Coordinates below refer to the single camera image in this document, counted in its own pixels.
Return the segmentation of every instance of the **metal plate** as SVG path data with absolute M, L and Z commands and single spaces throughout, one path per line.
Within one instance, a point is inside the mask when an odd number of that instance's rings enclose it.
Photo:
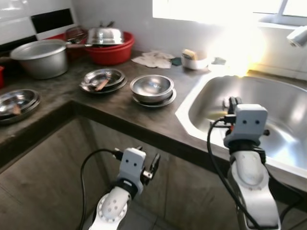
M 89 88 L 95 88 L 107 78 L 107 73 L 111 74 L 111 78 L 105 85 L 105 88 L 116 86 L 117 84 L 120 84 L 125 78 L 125 74 L 118 69 L 97 69 L 87 73 L 83 79 L 83 82 L 81 82 L 81 85 L 87 86 Z
M 0 120 L 0 125 L 9 125 L 21 120 L 26 119 L 30 115 L 34 113 L 38 109 L 38 105 L 40 104 L 40 98 L 29 108 L 25 109 L 20 115 L 16 115 L 7 119 Z
M 38 93 L 33 90 L 16 90 L 0 96 L 0 119 L 1 117 L 14 116 L 12 109 L 18 105 L 21 111 L 32 106 L 38 99 Z
M 173 89 L 173 94 L 172 94 L 172 96 L 171 96 L 170 98 L 168 98 L 167 100 L 164 100 L 164 101 L 162 101 L 162 102 L 160 102 L 160 103 L 154 103 L 154 104 L 141 103 L 141 102 L 140 102 L 138 99 L 136 99 L 135 97 L 132 97 L 132 98 L 133 98 L 133 100 L 134 100 L 137 104 L 139 104 L 139 105 L 141 105 L 141 106 L 149 107 L 149 108 L 159 108 L 159 107 L 163 107 L 163 106 L 166 106 L 166 105 L 168 105 L 168 104 L 171 104 L 171 103 L 175 100 L 176 96 L 177 96 L 177 92 L 176 92 L 175 89 Z
M 94 91 L 94 90 L 91 90 L 88 86 L 84 86 L 84 85 L 79 85 L 80 86 L 80 89 L 84 92 L 88 92 L 88 93 L 91 93 L 91 94 L 104 94 L 104 93 L 109 93 L 109 92 L 114 92 L 116 90 L 119 90 L 120 88 L 124 87 L 127 83 L 127 79 L 125 78 L 123 80 L 123 82 L 119 85 L 119 86 L 116 86 L 115 88 L 112 88 L 112 89 L 106 89 L 106 90 L 102 90 L 102 91 Z

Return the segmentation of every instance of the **gray cabinet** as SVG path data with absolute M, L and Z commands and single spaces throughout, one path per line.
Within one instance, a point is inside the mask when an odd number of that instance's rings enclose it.
M 143 207 L 182 230 L 239 229 L 235 204 L 215 173 L 99 123 L 88 122 L 100 148 L 123 150 L 142 145 L 147 154 L 147 166 L 157 152 L 161 154 L 156 177 L 136 200 Z M 102 154 L 102 158 L 109 179 L 115 180 L 119 162 L 108 154 Z M 278 207 L 282 210 L 285 205 L 278 202 Z M 294 230 L 302 230 L 306 226 L 305 219 L 306 213 L 295 209 L 285 219 L 283 230 L 297 223 L 300 224 Z
M 91 152 L 77 120 L 0 174 L 0 229 L 73 230 L 82 211 L 80 167 Z M 85 167 L 88 212 L 106 190 L 91 159 Z
M 141 145 L 143 146 L 143 151 L 146 152 L 145 166 L 147 166 L 147 168 L 150 166 L 156 153 L 161 155 L 159 170 L 157 171 L 154 180 L 152 180 L 148 186 L 144 187 L 142 195 L 136 197 L 136 202 L 140 203 L 143 207 L 148 208 L 155 214 L 164 217 L 169 154 L 94 121 L 91 121 L 90 123 L 99 148 L 107 148 L 111 150 L 118 148 L 124 150 L 126 148 Z M 102 153 L 101 156 L 105 163 L 105 168 L 110 181 L 115 181 L 118 175 L 120 162 L 108 153 Z

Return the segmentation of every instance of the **tiled floor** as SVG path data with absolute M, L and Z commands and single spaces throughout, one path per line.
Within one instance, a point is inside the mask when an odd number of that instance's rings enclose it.
M 84 224 L 83 230 L 88 230 L 92 223 L 90 216 Z M 157 215 L 142 208 L 136 203 L 132 203 L 129 212 L 124 220 L 123 226 L 119 230 L 177 230 L 169 225 Z

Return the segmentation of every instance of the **white cloth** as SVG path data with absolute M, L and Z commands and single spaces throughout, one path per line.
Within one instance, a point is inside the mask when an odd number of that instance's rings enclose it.
M 161 68 L 170 69 L 172 63 L 170 59 L 174 58 L 171 54 L 165 54 L 161 51 L 152 50 L 149 53 L 142 53 L 142 56 L 131 59 L 133 62 L 151 67 L 151 68 Z

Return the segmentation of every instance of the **stainless steel sink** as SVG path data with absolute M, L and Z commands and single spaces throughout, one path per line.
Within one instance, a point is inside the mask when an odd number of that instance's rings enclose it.
M 307 170 L 307 91 L 291 84 L 258 77 L 205 75 L 176 112 L 186 131 L 206 140 L 211 121 L 223 116 L 223 100 L 241 97 L 243 103 L 261 104 L 269 112 L 267 129 L 261 137 L 267 156 Z M 215 128 L 213 144 L 224 148 L 226 129 Z

